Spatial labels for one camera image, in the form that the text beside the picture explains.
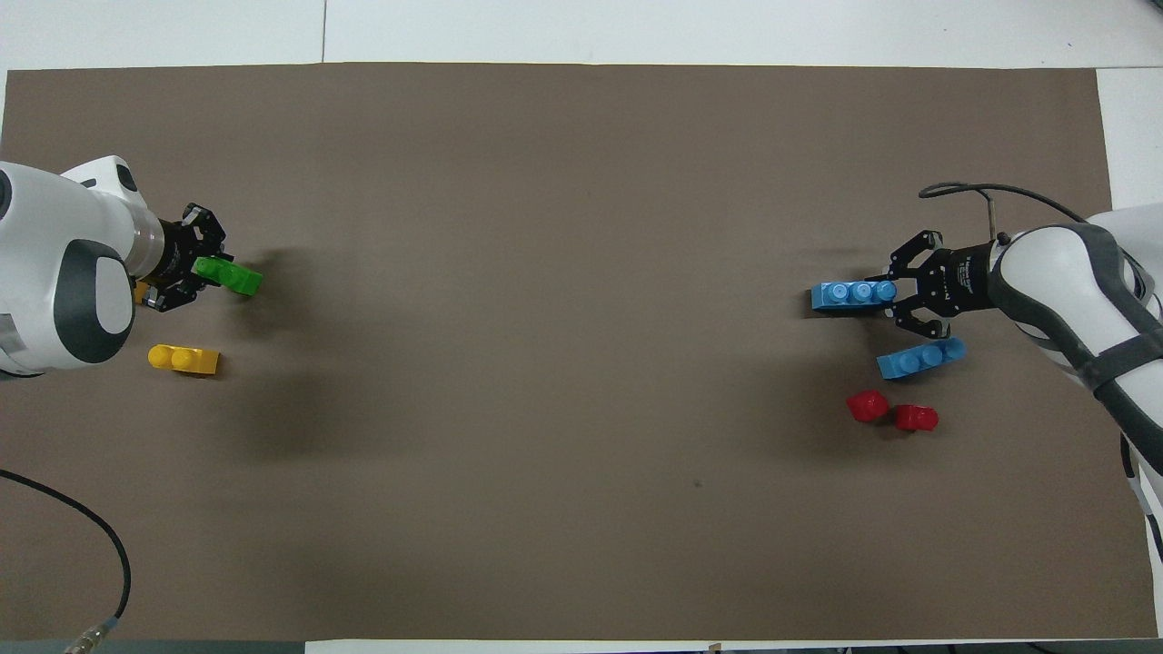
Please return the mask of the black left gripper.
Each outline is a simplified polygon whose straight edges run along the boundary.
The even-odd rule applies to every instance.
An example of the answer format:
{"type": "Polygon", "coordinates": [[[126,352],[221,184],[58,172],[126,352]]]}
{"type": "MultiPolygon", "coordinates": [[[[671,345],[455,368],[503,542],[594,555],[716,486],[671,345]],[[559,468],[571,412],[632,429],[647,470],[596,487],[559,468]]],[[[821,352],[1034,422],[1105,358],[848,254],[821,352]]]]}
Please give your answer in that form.
{"type": "Polygon", "coordinates": [[[194,303],[198,293],[214,285],[193,273],[197,257],[228,260],[224,253],[227,233],[215,214],[198,202],[188,202],[181,221],[162,221],[164,248],[159,262],[150,272],[150,287],[156,289],[156,310],[165,313],[194,303]]]}

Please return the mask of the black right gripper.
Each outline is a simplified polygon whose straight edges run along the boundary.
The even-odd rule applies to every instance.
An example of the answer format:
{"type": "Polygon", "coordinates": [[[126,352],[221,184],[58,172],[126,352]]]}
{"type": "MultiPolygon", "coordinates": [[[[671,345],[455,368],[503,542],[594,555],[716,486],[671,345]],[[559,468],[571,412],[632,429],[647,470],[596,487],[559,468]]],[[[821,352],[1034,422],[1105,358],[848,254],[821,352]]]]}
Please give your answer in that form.
{"type": "Polygon", "coordinates": [[[890,253],[889,265],[877,273],[877,280],[935,280],[939,279],[936,311],[925,296],[909,296],[890,306],[890,318],[901,330],[930,339],[950,337],[949,318],[968,312],[994,310],[989,297],[989,272],[993,243],[983,243],[955,250],[944,249],[941,232],[922,229],[902,246],[890,253]]]}

